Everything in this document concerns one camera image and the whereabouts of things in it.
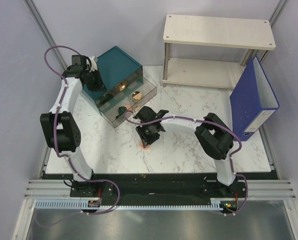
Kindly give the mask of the teal drawer organizer box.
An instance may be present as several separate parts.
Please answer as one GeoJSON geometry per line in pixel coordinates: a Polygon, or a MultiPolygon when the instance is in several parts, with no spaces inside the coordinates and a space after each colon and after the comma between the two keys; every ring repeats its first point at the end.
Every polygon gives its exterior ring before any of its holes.
{"type": "MultiPolygon", "coordinates": [[[[118,46],[114,46],[98,57],[97,66],[104,85],[107,91],[110,90],[116,83],[124,79],[131,72],[143,67],[138,61],[128,55],[118,46]]],[[[84,94],[91,102],[91,105],[100,113],[95,99],[100,97],[107,91],[90,92],[86,86],[83,87],[84,94]]]]}

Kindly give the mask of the gold round jar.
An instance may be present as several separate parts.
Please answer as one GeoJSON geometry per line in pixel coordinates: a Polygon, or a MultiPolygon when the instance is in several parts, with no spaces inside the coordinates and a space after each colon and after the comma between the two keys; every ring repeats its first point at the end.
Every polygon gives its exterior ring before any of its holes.
{"type": "Polygon", "coordinates": [[[133,99],[134,102],[140,101],[142,99],[142,93],[139,92],[139,91],[133,92],[132,99],[133,99]]]}

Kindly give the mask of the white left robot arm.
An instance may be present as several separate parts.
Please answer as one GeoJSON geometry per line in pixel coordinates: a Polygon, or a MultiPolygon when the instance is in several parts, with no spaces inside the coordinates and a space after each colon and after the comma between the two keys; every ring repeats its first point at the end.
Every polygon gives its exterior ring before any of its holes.
{"type": "Polygon", "coordinates": [[[97,58],[73,55],[72,64],[60,75],[61,89],[48,113],[40,116],[46,143],[59,158],[68,163],[73,179],[68,184],[71,197],[90,198],[100,195],[100,186],[93,180],[93,170],[80,148],[81,132],[72,115],[77,98],[84,86],[92,91],[104,91],[97,58]]]}

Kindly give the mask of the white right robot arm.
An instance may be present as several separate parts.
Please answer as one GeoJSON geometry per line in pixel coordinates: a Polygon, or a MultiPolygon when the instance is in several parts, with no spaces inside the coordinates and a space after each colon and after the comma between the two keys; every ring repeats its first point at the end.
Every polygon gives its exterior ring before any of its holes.
{"type": "Polygon", "coordinates": [[[177,116],[167,110],[154,112],[150,107],[144,106],[135,115],[140,120],[136,131],[144,147],[152,145],[160,138],[160,132],[177,132],[195,136],[205,154],[214,160],[218,192],[229,197],[236,190],[236,179],[229,153],[234,146],[234,137],[229,128],[214,113],[207,114],[203,119],[177,116]]]}

